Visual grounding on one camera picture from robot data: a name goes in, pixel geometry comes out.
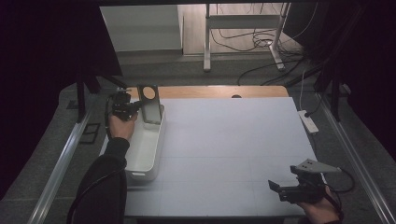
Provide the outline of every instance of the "floor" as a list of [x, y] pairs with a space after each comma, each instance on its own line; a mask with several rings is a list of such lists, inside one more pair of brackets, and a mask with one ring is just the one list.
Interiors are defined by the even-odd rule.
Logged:
[[[196, 55], [204, 53], [206, 6], [181, 5], [177, 8], [183, 15], [183, 21], [181, 21], [183, 22], [183, 54]], [[211, 4], [210, 15], [279, 15], [281, 8], [281, 3]], [[271, 41], [266, 39], [272, 39], [274, 34], [275, 31], [273, 29], [211, 30], [209, 36], [211, 52], [243, 53], [268, 51], [267, 46]], [[280, 37], [280, 41], [285, 43], [288, 49], [292, 47], [298, 49], [300, 47], [283, 34]]]

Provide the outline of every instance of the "white wall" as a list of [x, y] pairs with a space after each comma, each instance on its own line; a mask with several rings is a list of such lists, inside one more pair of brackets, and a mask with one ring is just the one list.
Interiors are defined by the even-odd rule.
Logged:
[[177, 6], [101, 7], [115, 51], [181, 49]]
[[177, 14], [178, 14], [178, 27], [180, 29], [181, 47], [183, 48], [184, 11], [183, 11], [183, 7], [180, 5], [177, 5]]

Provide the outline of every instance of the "white box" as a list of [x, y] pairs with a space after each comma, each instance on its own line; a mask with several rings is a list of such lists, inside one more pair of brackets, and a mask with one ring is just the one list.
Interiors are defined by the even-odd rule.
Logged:
[[125, 155], [127, 161], [125, 172], [132, 179], [153, 180], [157, 177], [166, 127], [163, 105], [161, 110], [163, 120], [159, 125], [145, 123], [143, 116], [137, 116], [131, 145]]

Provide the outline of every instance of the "small white object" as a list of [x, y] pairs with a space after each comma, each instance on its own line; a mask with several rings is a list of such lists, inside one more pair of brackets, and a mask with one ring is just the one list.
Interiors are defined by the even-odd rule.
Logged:
[[318, 129], [317, 125], [315, 125], [314, 121], [310, 117], [308, 117], [308, 118], [305, 117], [305, 114], [306, 114], [305, 110], [299, 111], [298, 114], [300, 115], [300, 118], [303, 121], [303, 124], [309, 133], [315, 134], [319, 131], [319, 129]]

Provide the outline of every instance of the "wire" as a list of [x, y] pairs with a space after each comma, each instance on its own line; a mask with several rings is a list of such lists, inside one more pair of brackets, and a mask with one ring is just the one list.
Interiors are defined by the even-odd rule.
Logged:
[[[304, 53], [305, 56], [309, 57], [309, 58], [317, 58], [317, 59], [322, 58], [324, 56], [324, 54], [329, 51], [329, 48], [332, 47], [332, 41], [334, 41], [334, 39], [335, 39], [334, 36], [337, 33], [339, 33], [339, 31], [346, 25], [349, 17], [350, 17], [350, 15], [346, 14], [344, 16], [344, 18], [341, 19], [341, 21], [337, 24], [337, 26], [335, 28], [333, 28], [332, 32], [329, 35], [326, 35], [324, 40], [321, 41], [321, 43], [319, 45], [314, 46], [311, 50]], [[286, 40], [283, 43], [281, 41], [279, 41], [279, 47], [282, 48], [283, 50], [285, 50], [285, 48], [283, 47], [283, 44], [286, 42], [289, 42], [291, 40], [292, 40], [292, 38]]]
[[110, 102], [110, 99], [113, 100], [114, 95], [110, 95], [107, 97], [107, 101], [106, 101], [106, 107], [105, 107], [105, 129], [106, 129], [106, 134], [108, 139], [111, 139], [111, 132], [110, 132], [110, 126], [108, 123], [108, 116], [111, 113], [111, 111], [108, 111], [108, 103]]
[[288, 76], [294, 69], [297, 68], [297, 66], [303, 61], [303, 59], [304, 59], [304, 57], [303, 57], [302, 59], [298, 60], [298, 61], [295, 61], [295, 62], [297, 62], [297, 64], [295, 64], [295, 65], [294, 65], [287, 73], [285, 73], [284, 75], [282, 75], [282, 76], [280, 76], [280, 77], [276, 77], [276, 78], [270, 79], [270, 80], [268, 80], [268, 81], [265, 81], [265, 82], [263, 82], [263, 83], [261, 84], [261, 86], [267, 85], [267, 84], [269, 84], [269, 83], [271, 83], [271, 82], [273, 82], [273, 81], [276, 81], [276, 80], [278, 80], [278, 79], [283, 80], [283, 78], [285, 78], [286, 76]]
[[[324, 184], [325, 186], [329, 187], [331, 192], [334, 192], [334, 188], [328, 184]], [[343, 203], [341, 201], [340, 195], [337, 192], [334, 192], [335, 196], [337, 197], [338, 202], [335, 199], [326, 193], [325, 199], [332, 204], [332, 206], [338, 211], [340, 220], [344, 219], [344, 212], [343, 212]]]
[[322, 103], [322, 101], [323, 101], [323, 97], [324, 97], [324, 94], [325, 94], [325, 93], [326, 93], [326, 91], [323, 91], [323, 93], [321, 94], [321, 96], [320, 96], [320, 101], [319, 101], [317, 107], [315, 108], [315, 110], [312, 111], [312, 112], [306, 112], [306, 113], [308, 114], [307, 117], [310, 117], [311, 115], [313, 115], [313, 114], [315, 114], [315, 113], [318, 112], [318, 109], [319, 109], [319, 107], [320, 107], [320, 105], [321, 105], [321, 103]]
[[351, 187], [349, 188], [349, 189], [338, 189], [338, 190], [332, 190], [332, 192], [334, 192], [334, 193], [348, 193], [348, 192], [350, 192], [350, 191], [352, 191], [354, 188], [355, 188], [355, 186], [356, 186], [356, 182], [355, 182], [355, 179], [353, 178], [353, 176], [352, 176], [352, 174], [350, 173], [350, 172], [348, 172], [347, 170], [345, 170], [345, 169], [343, 169], [343, 168], [339, 168], [344, 174], [346, 174], [347, 176], [349, 176], [349, 178], [350, 178], [350, 180], [351, 180], [351, 182], [352, 182], [352, 184], [351, 184]]
[[[264, 3], [262, 3], [261, 9], [260, 9], [260, 14], [262, 14], [263, 6], [264, 6]], [[219, 14], [219, 9], [220, 9], [221, 13], [224, 14], [224, 11], [223, 11], [223, 9], [222, 9], [222, 7], [221, 7], [221, 4], [220, 4], [220, 6], [217, 5], [217, 10], [216, 10], [216, 11], [217, 11], [217, 14]], [[231, 46], [229, 46], [229, 45], [225, 45], [225, 44], [219, 43], [219, 42], [215, 39], [212, 30], [210, 30], [210, 33], [211, 33], [212, 38], [213, 38], [213, 41], [214, 41], [216, 44], [221, 45], [221, 46], [223, 46], [223, 47], [225, 47], [225, 48], [228, 48], [228, 49], [233, 49], [233, 50], [240, 51], [240, 52], [247, 52], [247, 51], [252, 51], [252, 50], [254, 50], [254, 49], [256, 49], [256, 48], [265, 48], [265, 47], [269, 47], [269, 46], [273, 43], [273, 39], [270, 39], [270, 38], [261, 39], [261, 38], [258, 38], [258, 36], [260, 36], [260, 35], [270, 35], [270, 36], [274, 36], [274, 35], [272, 35], [272, 34], [268, 34], [267, 32], [274, 31], [275, 29], [264, 30], [264, 31], [259, 31], [259, 32], [256, 32], [256, 29], [254, 29], [253, 32], [251, 32], [251, 33], [246, 33], [246, 34], [241, 34], [241, 35], [232, 35], [232, 36], [224, 36], [224, 35], [221, 33], [221, 30], [220, 30], [220, 29], [218, 29], [218, 30], [219, 30], [220, 36], [223, 37], [223, 38], [226, 38], [226, 39], [235, 38], [235, 37], [240, 37], [240, 36], [244, 36], [244, 35], [253, 35], [253, 36], [252, 36], [253, 48], [251, 48], [251, 49], [236, 49], [236, 48], [233, 48], [233, 47], [231, 47]]]
[[305, 28], [297, 35], [295, 35], [294, 37], [290, 38], [289, 40], [285, 41], [284, 43], [291, 41], [292, 39], [298, 37], [299, 35], [301, 35], [303, 32], [305, 32], [306, 29], [308, 29], [309, 25], [311, 24], [312, 20], [315, 17], [315, 14], [317, 12], [317, 8], [318, 8], [318, 2], [315, 4], [315, 9], [314, 9], [314, 13], [312, 13], [311, 19], [309, 20], [309, 23], [305, 26]]
[[271, 4], [271, 7], [274, 9], [274, 12], [277, 14], [277, 11], [276, 11], [276, 9], [274, 8], [274, 5], [272, 4], [272, 3], [270, 3]]
[[301, 98], [303, 97], [304, 74], [305, 74], [305, 69], [304, 69], [304, 71], [303, 71], [303, 76], [302, 76], [302, 78], [301, 78], [301, 91], [300, 91], [300, 99], [299, 99], [300, 111], [303, 110], [302, 107], [301, 107]]
[[96, 186], [98, 186], [100, 183], [102, 183], [103, 181], [109, 179], [110, 177], [113, 177], [119, 173], [121, 173], [122, 171], [125, 170], [126, 167], [126, 160], [124, 160], [124, 164], [122, 165], [122, 167], [119, 170], [115, 170], [112, 171], [110, 174], [105, 175], [100, 177], [99, 179], [97, 179], [96, 181], [92, 182], [87, 188], [84, 189], [84, 191], [82, 191], [82, 193], [80, 195], [77, 196], [77, 198], [73, 201], [72, 205], [70, 206], [69, 212], [67, 214], [67, 220], [66, 223], [72, 223], [72, 219], [73, 219], [73, 215], [79, 205], [79, 203], [81, 202], [81, 200], [84, 198], [84, 196], [90, 192], [90, 190], [92, 190], [93, 188], [95, 188]]
[[236, 38], [236, 37], [240, 37], [240, 36], [244, 36], [244, 35], [254, 35], [254, 34], [260, 34], [260, 33], [264, 33], [264, 32], [270, 32], [270, 31], [274, 31], [274, 30], [276, 30], [276, 29], [263, 30], [263, 31], [258, 31], [258, 32], [256, 32], [256, 33], [255, 33], [255, 32], [250, 32], [250, 33], [245, 33], [245, 34], [241, 34], [241, 35], [224, 36], [224, 35], [221, 33], [221, 30], [219, 29], [219, 33], [220, 33], [221, 37], [223, 37], [223, 38], [225, 38], [225, 39], [231, 39], [231, 38]]
[[220, 43], [215, 39], [215, 37], [213, 36], [212, 30], [210, 30], [210, 34], [212, 34], [213, 41], [214, 41], [216, 44], [218, 44], [218, 45], [220, 45], [220, 46], [223, 46], [223, 47], [225, 47], [225, 48], [227, 48], [227, 49], [233, 49], [233, 50], [240, 51], [240, 52], [248, 52], [248, 51], [252, 51], [252, 50], [254, 50], [254, 49], [257, 48], [257, 47], [255, 46], [255, 47], [253, 47], [253, 48], [251, 48], [251, 49], [235, 49], [235, 48], [230, 47], [230, 46], [228, 46], [228, 45], [220, 44]]
[[281, 49], [281, 50], [279, 50], [278, 52], [279, 53], [282, 53], [282, 54], [291, 54], [291, 55], [304, 55], [304, 51], [302, 50], [302, 51], [297, 51], [297, 50], [295, 50], [295, 51], [289, 51], [289, 50], [287, 50], [287, 49], [285, 49], [284, 47], [283, 47], [283, 43], [282, 43], [282, 41], [279, 39], [278, 40], [278, 42], [279, 42], [279, 45], [278, 45], [278, 47]]
[[[289, 62], [283, 62], [283, 63], [295, 63], [295, 62], [298, 62], [298, 61], [289, 61]], [[240, 84], [241, 78], [242, 78], [243, 76], [245, 76], [246, 74], [250, 73], [250, 72], [253, 72], [253, 71], [256, 71], [256, 70], [265, 68], [265, 67], [277, 65], [277, 64], [280, 64], [280, 63], [270, 63], [270, 64], [267, 64], [267, 65], [264, 65], [264, 66], [260, 66], [260, 67], [257, 67], [257, 68], [253, 68], [253, 69], [247, 70], [246, 72], [244, 72], [242, 75], [240, 75], [240, 76], [238, 77], [238, 79], [236, 80], [236, 84], [237, 84], [238, 86], [240, 86], [240, 85], [241, 85], [241, 84]]]
[[279, 14], [280, 14], [280, 13], [282, 13], [283, 6], [285, 6], [285, 3], [282, 3], [282, 7], [280, 8], [280, 12], [279, 12]]

